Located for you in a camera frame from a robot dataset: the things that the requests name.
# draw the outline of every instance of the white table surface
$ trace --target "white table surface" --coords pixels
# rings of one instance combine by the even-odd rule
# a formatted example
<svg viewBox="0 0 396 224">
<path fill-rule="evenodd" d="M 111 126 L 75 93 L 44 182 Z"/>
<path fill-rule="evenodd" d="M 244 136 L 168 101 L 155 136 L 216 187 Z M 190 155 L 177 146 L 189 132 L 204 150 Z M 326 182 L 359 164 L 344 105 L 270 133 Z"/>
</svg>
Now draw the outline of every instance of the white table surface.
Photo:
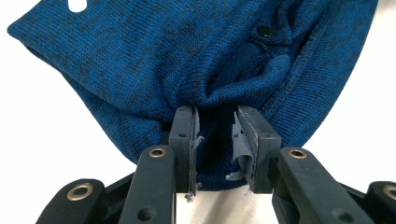
<svg viewBox="0 0 396 224">
<path fill-rule="evenodd" d="M 7 27 L 38 1 L 0 2 L 0 220 L 35 223 L 64 185 L 109 185 L 133 172 L 62 76 Z M 396 1 L 380 0 L 361 57 L 344 91 L 304 148 L 332 176 L 366 191 L 396 182 Z M 270 196 L 247 188 L 177 200 L 177 223 L 277 223 Z"/>
</svg>

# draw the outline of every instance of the black plastic bracket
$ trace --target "black plastic bracket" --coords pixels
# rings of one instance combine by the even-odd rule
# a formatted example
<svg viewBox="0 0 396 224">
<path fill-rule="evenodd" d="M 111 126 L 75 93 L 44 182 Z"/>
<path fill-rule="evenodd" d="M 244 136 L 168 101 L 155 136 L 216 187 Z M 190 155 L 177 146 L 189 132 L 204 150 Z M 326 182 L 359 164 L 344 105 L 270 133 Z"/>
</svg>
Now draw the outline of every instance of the black plastic bracket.
<svg viewBox="0 0 396 224">
<path fill-rule="evenodd" d="M 140 156 L 120 215 L 120 224 L 175 223 L 175 155 L 170 147 L 149 147 Z"/>
<path fill-rule="evenodd" d="M 177 193 L 196 193 L 195 147 L 199 144 L 198 132 L 198 111 L 191 105 L 179 107 L 169 133 L 169 147 L 175 151 L 176 157 Z"/>
<path fill-rule="evenodd" d="M 390 181 L 370 184 L 363 208 L 375 223 L 396 223 L 396 184 Z"/>
<path fill-rule="evenodd" d="M 282 138 L 258 110 L 240 105 L 236 114 L 254 157 L 252 176 L 247 178 L 250 189 L 253 193 L 272 193 L 269 164 L 280 150 Z"/>
<path fill-rule="evenodd" d="M 58 191 L 46 206 L 37 224 L 99 223 L 105 207 L 102 200 L 105 186 L 95 179 L 80 179 Z"/>
<path fill-rule="evenodd" d="M 272 165 L 280 223 L 374 223 L 309 151 L 284 147 Z"/>
</svg>

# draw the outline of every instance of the knitted sweater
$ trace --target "knitted sweater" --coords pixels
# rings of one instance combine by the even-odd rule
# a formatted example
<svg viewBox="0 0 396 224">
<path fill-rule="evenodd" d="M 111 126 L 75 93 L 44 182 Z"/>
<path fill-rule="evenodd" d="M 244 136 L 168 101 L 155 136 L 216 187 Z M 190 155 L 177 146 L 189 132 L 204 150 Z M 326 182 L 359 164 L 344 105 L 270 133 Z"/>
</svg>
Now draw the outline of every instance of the knitted sweater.
<svg viewBox="0 0 396 224">
<path fill-rule="evenodd" d="M 55 67 L 132 162 L 182 105 L 200 112 L 197 182 L 232 189 L 233 112 L 259 109 L 302 146 L 358 60 L 376 1 L 42 0 L 8 32 Z"/>
</svg>

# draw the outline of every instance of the screw hole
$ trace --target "screw hole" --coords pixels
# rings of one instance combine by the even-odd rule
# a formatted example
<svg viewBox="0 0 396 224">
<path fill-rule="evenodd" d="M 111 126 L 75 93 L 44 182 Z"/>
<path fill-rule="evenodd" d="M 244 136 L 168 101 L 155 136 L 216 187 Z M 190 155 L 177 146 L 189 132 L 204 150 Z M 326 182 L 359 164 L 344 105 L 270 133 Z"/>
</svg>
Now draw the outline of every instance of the screw hole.
<svg viewBox="0 0 396 224">
<path fill-rule="evenodd" d="M 396 187 L 392 185 L 386 185 L 384 187 L 384 193 L 391 199 L 396 201 Z"/>
<path fill-rule="evenodd" d="M 158 156 L 158 155 L 161 155 L 161 154 L 163 154 L 163 151 L 162 151 L 162 150 L 159 150 L 159 149 L 157 149 L 157 150 L 154 150 L 154 151 L 152 151 L 152 154 L 154 154 L 154 155 Z"/>
<path fill-rule="evenodd" d="M 67 192 L 67 199 L 70 201 L 80 201 L 90 196 L 93 192 L 93 186 L 90 183 L 84 183 L 74 186 Z"/>
<path fill-rule="evenodd" d="M 154 148 L 149 152 L 150 157 L 152 158 L 160 158 L 166 154 L 166 150 L 163 148 Z"/>
<path fill-rule="evenodd" d="M 345 223 L 352 223 L 355 219 L 352 215 L 348 213 L 347 210 L 342 208 L 335 208 L 332 210 L 332 215 L 336 217 L 338 220 Z"/>
<path fill-rule="evenodd" d="M 297 159 L 305 159 L 307 156 L 305 152 L 303 152 L 299 149 L 291 149 L 289 151 L 289 155 L 291 155 L 292 157 L 297 158 Z"/>
<path fill-rule="evenodd" d="M 150 221 L 155 217 L 156 214 L 157 212 L 155 211 L 154 208 L 150 208 L 150 207 L 142 208 L 137 213 L 137 218 L 139 218 L 139 220 L 141 221 Z"/>
</svg>

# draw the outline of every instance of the blue knit fabric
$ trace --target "blue knit fabric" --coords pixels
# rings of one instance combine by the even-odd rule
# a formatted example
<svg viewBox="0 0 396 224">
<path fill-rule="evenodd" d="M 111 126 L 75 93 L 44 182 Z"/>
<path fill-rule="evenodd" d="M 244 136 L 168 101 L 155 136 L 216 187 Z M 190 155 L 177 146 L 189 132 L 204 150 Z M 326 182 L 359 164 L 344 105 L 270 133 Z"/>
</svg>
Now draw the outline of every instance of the blue knit fabric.
<svg viewBox="0 0 396 224">
<path fill-rule="evenodd" d="M 58 69 L 128 159 L 161 142 L 175 110 L 200 110 L 203 190 L 232 189 L 233 111 L 260 109 L 303 145 L 361 52 L 376 1 L 43 0 L 8 32 Z"/>
</svg>

